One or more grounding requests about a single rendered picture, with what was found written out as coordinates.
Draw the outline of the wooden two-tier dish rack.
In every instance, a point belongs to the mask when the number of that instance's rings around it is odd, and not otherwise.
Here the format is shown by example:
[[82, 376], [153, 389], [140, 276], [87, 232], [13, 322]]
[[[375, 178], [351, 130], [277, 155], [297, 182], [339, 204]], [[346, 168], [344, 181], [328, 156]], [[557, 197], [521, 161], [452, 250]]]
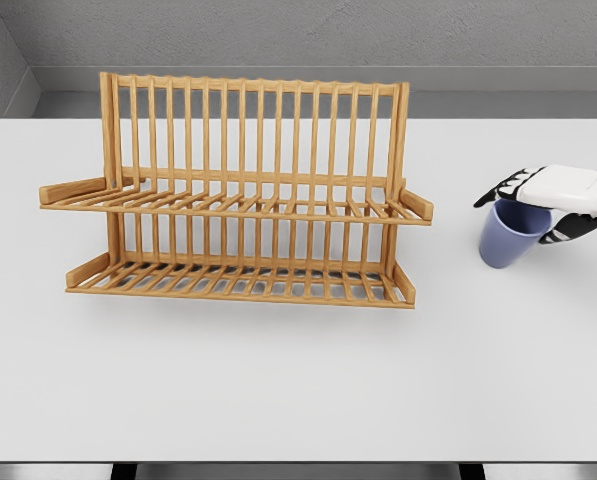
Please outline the wooden two-tier dish rack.
[[104, 73], [103, 174], [44, 186], [98, 211], [108, 249], [69, 291], [408, 309], [402, 226], [430, 201], [403, 175], [410, 88]]

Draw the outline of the blue plastic cup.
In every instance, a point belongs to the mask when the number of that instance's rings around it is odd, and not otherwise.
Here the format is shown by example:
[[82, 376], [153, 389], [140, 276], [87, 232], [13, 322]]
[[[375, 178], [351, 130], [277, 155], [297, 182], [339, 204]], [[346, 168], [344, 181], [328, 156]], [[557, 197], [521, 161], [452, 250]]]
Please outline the blue plastic cup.
[[482, 231], [479, 253], [485, 263], [505, 268], [525, 255], [550, 229], [551, 212], [517, 201], [499, 199]]

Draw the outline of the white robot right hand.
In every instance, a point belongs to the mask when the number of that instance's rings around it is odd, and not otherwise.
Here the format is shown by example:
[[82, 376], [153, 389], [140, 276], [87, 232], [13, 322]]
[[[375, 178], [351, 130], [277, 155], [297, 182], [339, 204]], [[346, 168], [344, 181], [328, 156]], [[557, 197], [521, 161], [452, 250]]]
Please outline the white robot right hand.
[[500, 198], [565, 213], [540, 238], [541, 244], [574, 240], [597, 229], [596, 170], [563, 165], [524, 168], [500, 181], [474, 206], [480, 208]]

